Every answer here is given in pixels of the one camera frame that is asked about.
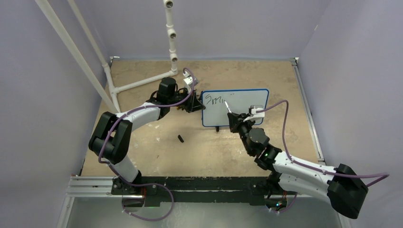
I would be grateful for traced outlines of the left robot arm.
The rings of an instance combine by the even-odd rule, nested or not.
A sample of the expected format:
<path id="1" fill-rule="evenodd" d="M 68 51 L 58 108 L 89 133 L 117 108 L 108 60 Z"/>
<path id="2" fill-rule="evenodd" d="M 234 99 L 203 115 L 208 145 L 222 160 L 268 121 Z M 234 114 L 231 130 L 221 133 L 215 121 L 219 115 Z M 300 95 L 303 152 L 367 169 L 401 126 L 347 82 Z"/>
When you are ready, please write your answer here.
<path id="1" fill-rule="evenodd" d="M 158 90 L 141 106 L 123 113 L 104 112 L 93 131 L 89 150 L 97 155 L 99 163 L 107 165 L 124 180 L 123 188 L 129 194 L 137 194 L 142 187 L 142 174 L 127 155 L 131 133 L 162 119 L 171 107 L 178 107 L 188 113 L 205 109 L 195 90 L 198 80 L 188 76 L 183 81 L 185 86 L 179 88 L 174 78 L 163 78 Z"/>

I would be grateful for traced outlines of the blue framed whiteboard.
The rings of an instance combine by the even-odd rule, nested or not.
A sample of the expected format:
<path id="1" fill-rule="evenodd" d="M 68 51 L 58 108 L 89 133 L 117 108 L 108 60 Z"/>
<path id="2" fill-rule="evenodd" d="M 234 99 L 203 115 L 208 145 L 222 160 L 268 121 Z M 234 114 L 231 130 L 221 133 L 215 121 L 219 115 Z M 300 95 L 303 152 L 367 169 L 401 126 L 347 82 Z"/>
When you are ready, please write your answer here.
<path id="1" fill-rule="evenodd" d="M 227 101 L 232 112 L 248 113 L 251 105 L 267 107 L 269 90 L 265 88 L 206 90 L 201 93 L 201 98 L 206 107 L 202 111 L 202 125 L 204 127 L 227 127 L 229 126 L 228 110 L 224 101 Z"/>

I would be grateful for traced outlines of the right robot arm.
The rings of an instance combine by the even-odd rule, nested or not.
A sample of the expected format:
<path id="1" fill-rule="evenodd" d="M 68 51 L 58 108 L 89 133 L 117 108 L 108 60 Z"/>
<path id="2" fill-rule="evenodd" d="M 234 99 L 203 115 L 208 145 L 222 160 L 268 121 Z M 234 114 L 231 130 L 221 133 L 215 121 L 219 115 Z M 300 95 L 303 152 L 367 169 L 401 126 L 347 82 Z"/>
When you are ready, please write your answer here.
<path id="1" fill-rule="evenodd" d="M 249 114 L 227 114 L 232 133 L 242 140 L 247 154 L 271 174 L 267 188 L 272 193 L 291 191 L 329 203 L 339 214 L 358 218 L 368 187 L 351 167 L 315 164 L 287 153 L 269 143 L 264 129 L 254 128 Z"/>

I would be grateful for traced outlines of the white whiteboard marker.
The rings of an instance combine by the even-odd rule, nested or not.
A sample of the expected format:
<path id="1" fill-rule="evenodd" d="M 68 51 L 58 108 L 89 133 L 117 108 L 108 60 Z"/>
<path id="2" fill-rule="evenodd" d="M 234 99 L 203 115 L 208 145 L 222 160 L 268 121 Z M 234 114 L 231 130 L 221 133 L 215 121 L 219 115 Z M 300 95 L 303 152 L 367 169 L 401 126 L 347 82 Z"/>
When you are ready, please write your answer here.
<path id="1" fill-rule="evenodd" d="M 232 113 L 229 104 L 227 103 L 227 101 L 224 101 L 225 105 L 226 105 L 226 109 L 228 110 L 228 113 Z"/>

